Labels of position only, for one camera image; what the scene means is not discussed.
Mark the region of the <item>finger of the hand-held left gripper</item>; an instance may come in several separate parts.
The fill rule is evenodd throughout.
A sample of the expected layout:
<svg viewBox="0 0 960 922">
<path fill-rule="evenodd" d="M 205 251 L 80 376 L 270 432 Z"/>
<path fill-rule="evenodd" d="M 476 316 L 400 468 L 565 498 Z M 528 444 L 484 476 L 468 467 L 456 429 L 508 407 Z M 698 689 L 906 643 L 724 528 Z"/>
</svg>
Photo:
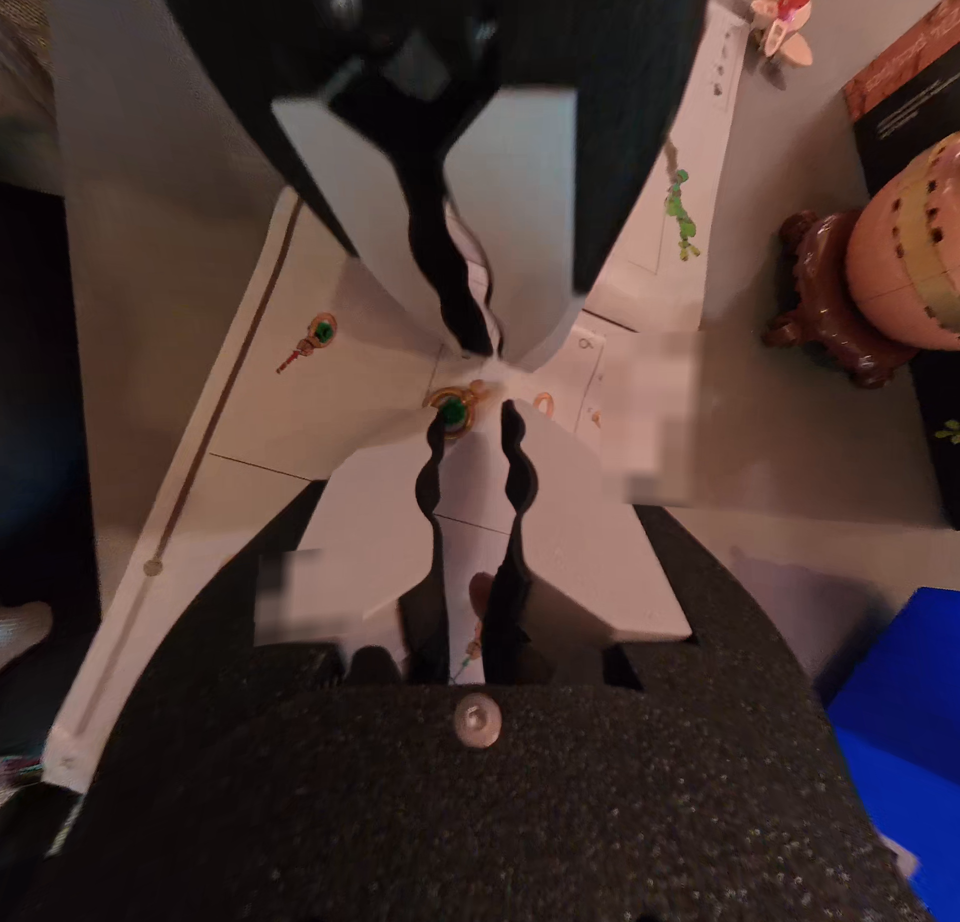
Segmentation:
<svg viewBox="0 0 960 922">
<path fill-rule="evenodd" d="M 577 92 L 500 89 L 447 153 L 457 215 L 479 244 L 498 357 L 526 372 L 559 351 L 574 290 Z"/>
<path fill-rule="evenodd" d="M 465 356 L 494 352 L 450 235 L 446 190 L 411 207 L 389 156 L 318 96 L 275 99 L 271 111 L 360 261 L 414 321 Z"/>
</svg>

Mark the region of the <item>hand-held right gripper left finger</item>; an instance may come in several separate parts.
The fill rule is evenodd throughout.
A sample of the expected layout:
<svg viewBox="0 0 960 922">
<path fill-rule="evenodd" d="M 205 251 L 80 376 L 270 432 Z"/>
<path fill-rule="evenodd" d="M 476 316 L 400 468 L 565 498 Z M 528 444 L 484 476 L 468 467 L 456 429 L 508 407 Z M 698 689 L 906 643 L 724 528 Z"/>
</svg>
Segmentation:
<svg viewBox="0 0 960 922">
<path fill-rule="evenodd" d="M 396 651 L 414 684 L 450 679 L 439 413 L 414 411 L 330 476 L 296 551 L 296 638 Z"/>
</svg>

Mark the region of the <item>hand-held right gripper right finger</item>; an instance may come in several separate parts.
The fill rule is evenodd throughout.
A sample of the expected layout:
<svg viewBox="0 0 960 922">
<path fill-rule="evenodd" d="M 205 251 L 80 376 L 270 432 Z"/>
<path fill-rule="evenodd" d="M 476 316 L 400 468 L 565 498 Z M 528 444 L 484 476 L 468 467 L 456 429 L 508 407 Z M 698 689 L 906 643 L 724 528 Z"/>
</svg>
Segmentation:
<svg viewBox="0 0 960 922">
<path fill-rule="evenodd" d="M 584 659 L 599 679 L 614 649 L 687 643 L 692 628 L 635 509 L 601 461 L 533 405 L 507 400 L 501 445 L 513 510 L 487 602 L 487 684 L 547 684 Z"/>
</svg>

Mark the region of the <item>gold ring piece green stud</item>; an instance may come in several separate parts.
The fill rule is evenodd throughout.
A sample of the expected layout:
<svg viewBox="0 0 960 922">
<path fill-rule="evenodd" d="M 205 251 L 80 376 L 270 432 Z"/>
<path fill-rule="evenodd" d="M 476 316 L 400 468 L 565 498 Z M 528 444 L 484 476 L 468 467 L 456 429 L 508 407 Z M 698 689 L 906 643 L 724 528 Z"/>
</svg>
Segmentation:
<svg viewBox="0 0 960 922">
<path fill-rule="evenodd" d="M 495 384 L 475 379 L 466 385 L 446 386 L 427 392 L 423 406 L 435 410 L 442 437 L 451 443 L 467 436 L 484 421 Z"/>
</svg>

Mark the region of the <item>white instruction booklet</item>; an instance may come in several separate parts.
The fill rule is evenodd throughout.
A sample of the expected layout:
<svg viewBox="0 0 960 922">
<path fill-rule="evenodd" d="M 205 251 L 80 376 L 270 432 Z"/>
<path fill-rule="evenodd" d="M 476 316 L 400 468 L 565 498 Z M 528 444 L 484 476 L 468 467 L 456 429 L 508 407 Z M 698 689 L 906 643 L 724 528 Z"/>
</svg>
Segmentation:
<svg viewBox="0 0 960 922">
<path fill-rule="evenodd" d="M 489 276 L 479 244 L 454 208 L 445 177 L 450 148 L 503 88 L 497 24 L 467 24 L 469 65 L 457 67 L 419 29 L 380 54 L 354 53 L 318 96 L 386 153 L 414 207 L 429 188 L 445 189 L 450 235 L 469 268 L 493 346 L 465 356 L 418 325 L 318 219 L 297 191 L 281 191 L 253 276 L 227 331 L 174 459 L 131 551 L 91 648 L 58 712 L 42 754 L 43 782 L 84 795 L 139 679 L 187 609 L 250 550 L 253 613 L 242 618 L 255 646 L 331 644 L 353 656 L 386 651 L 405 671 L 402 645 L 297 639 L 297 550 L 333 472 L 388 426 L 424 407 L 428 391 L 494 383 L 486 417 L 467 436 L 444 442 L 436 519 L 442 535 L 446 605 L 466 617 L 477 563 L 500 566 L 514 521 L 501 445 L 507 400 L 533 405 L 598 455 L 618 501 L 683 496 L 691 414 L 693 348 L 705 278 L 693 272 L 693 303 L 666 308 L 652 291 L 628 296 L 626 315 L 601 318 L 598 284 L 613 255 L 636 241 L 644 201 L 667 196 L 671 137 L 692 155 L 695 174 L 717 175 L 724 148 L 706 148 L 693 124 L 694 96 L 716 48 L 717 6 L 707 0 L 702 36 L 673 123 L 603 268 L 556 355 L 526 372 L 498 357 L 488 306 Z M 564 88 L 558 86 L 521 87 Z"/>
</svg>

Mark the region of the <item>pink brick orchid flower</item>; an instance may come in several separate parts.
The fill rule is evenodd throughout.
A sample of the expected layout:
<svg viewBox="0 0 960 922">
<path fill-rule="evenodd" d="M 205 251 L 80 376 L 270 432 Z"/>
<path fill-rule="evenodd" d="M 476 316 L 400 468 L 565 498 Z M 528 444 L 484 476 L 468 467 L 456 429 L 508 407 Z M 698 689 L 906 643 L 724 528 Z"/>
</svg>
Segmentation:
<svg viewBox="0 0 960 922">
<path fill-rule="evenodd" d="M 813 55 L 803 29 L 812 0 L 750 0 L 750 31 L 761 56 L 770 63 L 808 68 Z"/>
</svg>

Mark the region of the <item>brown brick pot stand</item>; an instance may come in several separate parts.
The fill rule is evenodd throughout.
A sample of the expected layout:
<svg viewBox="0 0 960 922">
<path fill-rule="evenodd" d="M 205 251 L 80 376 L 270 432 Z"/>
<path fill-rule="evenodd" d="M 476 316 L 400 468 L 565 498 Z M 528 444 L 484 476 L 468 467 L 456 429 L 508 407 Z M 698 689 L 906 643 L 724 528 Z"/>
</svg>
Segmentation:
<svg viewBox="0 0 960 922">
<path fill-rule="evenodd" d="M 810 347 L 855 387 L 878 389 L 919 351 L 882 335 L 850 294 L 846 255 L 860 215 L 859 209 L 825 217 L 802 210 L 780 225 L 777 240 L 795 298 L 767 323 L 761 340 L 769 348 Z"/>
</svg>

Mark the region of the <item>dark orchid print product box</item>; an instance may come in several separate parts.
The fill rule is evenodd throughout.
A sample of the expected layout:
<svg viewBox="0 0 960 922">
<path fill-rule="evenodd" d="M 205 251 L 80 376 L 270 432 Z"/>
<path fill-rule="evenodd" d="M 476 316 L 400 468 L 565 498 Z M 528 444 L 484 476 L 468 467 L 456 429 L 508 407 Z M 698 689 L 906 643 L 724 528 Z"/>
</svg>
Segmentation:
<svg viewBox="0 0 960 922">
<path fill-rule="evenodd" d="M 844 89 L 870 200 L 918 154 L 959 129 L 959 1 L 941 0 Z M 909 364 L 942 513 L 958 530 L 958 351 Z"/>
</svg>

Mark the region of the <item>blue plastic bin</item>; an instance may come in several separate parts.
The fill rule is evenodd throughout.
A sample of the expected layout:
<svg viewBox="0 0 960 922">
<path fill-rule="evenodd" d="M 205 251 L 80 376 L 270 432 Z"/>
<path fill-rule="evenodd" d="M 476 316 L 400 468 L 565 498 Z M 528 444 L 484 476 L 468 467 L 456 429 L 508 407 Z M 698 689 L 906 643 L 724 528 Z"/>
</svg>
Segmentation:
<svg viewBox="0 0 960 922">
<path fill-rule="evenodd" d="M 959 593 L 921 588 L 827 709 L 874 827 L 917 867 L 936 920 L 959 919 Z"/>
</svg>

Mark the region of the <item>pink brick flower pot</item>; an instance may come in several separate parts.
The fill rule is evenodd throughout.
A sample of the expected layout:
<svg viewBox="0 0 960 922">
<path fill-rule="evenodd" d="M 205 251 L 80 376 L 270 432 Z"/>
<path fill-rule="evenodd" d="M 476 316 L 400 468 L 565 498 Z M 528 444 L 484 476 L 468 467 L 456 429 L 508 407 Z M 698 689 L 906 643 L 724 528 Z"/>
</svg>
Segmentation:
<svg viewBox="0 0 960 922">
<path fill-rule="evenodd" d="M 871 199 L 846 250 L 860 313 L 889 340 L 959 350 L 959 133 L 918 154 Z"/>
</svg>

